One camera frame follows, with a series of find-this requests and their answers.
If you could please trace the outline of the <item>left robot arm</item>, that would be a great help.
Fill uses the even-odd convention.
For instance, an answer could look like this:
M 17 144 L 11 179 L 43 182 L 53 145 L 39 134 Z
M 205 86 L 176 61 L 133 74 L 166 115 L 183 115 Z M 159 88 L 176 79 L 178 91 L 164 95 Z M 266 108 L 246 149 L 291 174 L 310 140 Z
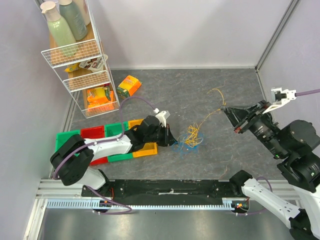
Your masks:
M 140 124 L 115 136 L 90 139 L 75 134 L 50 157 L 50 163 L 55 170 L 54 176 L 59 177 L 64 186 L 79 183 L 92 188 L 99 197 L 104 197 L 110 191 L 109 180 L 102 170 L 93 169 L 91 162 L 103 157 L 134 153 L 149 143 L 168 147 L 176 142 L 169 124 L 149 115 Z

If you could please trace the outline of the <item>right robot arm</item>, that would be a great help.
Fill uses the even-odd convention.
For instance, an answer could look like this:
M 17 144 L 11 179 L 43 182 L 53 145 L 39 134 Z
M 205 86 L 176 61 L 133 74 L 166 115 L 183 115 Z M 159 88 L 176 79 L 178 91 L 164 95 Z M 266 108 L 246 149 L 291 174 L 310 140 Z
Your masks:
M 229 191 L 245 195 L 281 220 L 295 240 L 320 238 L 320 158 L 314 149 L 320 145 L 313 124 L 294 120 L 280 129 L 262 100 L 251 106 L 221 106 L 237 134 L 250 131 L 276 160 L 281 175 L 297 192 L 302 207 L 293 205 L 261 186 L 248 172 L 240 170 L 230 178 Z

